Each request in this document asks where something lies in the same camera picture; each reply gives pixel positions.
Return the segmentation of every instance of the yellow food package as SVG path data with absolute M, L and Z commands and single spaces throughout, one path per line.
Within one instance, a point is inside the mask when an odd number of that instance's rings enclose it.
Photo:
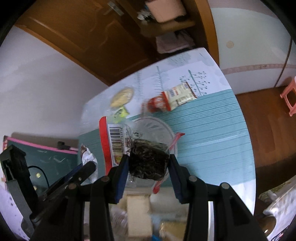
M 126 87 L 116 93 L 110 103 L 111 108 L 119 108 L 131 101 L 133 98 L 133 89 Z
M 163 241 L 182 241 L 186 229 L 186 222 L 163 222 L 159 235 Z

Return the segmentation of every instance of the seaweed snack package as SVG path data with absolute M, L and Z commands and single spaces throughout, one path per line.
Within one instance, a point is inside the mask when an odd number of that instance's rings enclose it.
M 130 151 L 129 172 L 134 177 L 160 181 L 166 174 L 169 159 L 166 144 L 135 139 Z

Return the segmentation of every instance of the black cable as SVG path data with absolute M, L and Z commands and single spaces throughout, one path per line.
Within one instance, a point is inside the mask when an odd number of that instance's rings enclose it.
M 29 168 L 32 168 L 32 167 L 37 168 L 37 169 L 39 169 L 40 171 L 42 171 L 42 173 L 43 173 L 43 175 L 44 175 L 44 177 L 45 177 L 45 180 L 46 180 L 47 186 L 48 186 L 48 188 L 49 188 L 48 179 L 47 179 L 47 177 L 46 177 L 44 171 L 43 171 L 40 167 L 38 167 L 38 166 L 28 166 L 28 169 L 29 169 Z
M 281 73 L 279 74 L 279 78 L 277 79 L 277 81 L 276 81 L 276 83 L 274 85 L 274 88 L 276 87 L 277 83 L 279 82 L 279 79 L 281 78 L 281 76 L 282 76 L 282 74 L 283 74 L 283 72 L 284 72 L 284 70 L 286 68 L 286 65 L 287 65 L 287 62 L 288 62 L 288 59 L 289 59 L 289 56 L 290 56 L 290 52 L 291 52 L 291 49 L 292 49 L 292 42 L 293 42 L 293 39 L 291 37 L 287 57 L 286 57 L 283 69 L 281 70 Z

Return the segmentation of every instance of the white wall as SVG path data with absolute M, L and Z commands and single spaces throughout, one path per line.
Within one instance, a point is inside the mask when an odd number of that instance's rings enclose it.
M 290 35 L 260 0 L 209 0 L 216 27 L 220 68 L 235 94 L 272 88 L 284 67 Z M 296 75 L 289 57 L 280 83 Z
M 83 105 L 106 87 L 50 46 L 13 27 L 0 47 L 0 143 L 13 132 L 76 138 Z M 21 215 L 11 206 L 1 180 L 0 194 L 4 219 L 26 238 L 19 230 Z

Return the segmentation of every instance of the door handle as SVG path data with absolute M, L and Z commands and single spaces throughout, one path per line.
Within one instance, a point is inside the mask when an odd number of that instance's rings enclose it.
M 124 12 L 121 11 L 121 9 L 119 7 L 116 6 L 116 4 L 112 1 L 108 1 L 108 6 L 110 7 L 105 13 L 104 15 L 107 15 L 109 12 L 111 12 L 112 10 L 114 10 L 119 16 L 124 15 Z

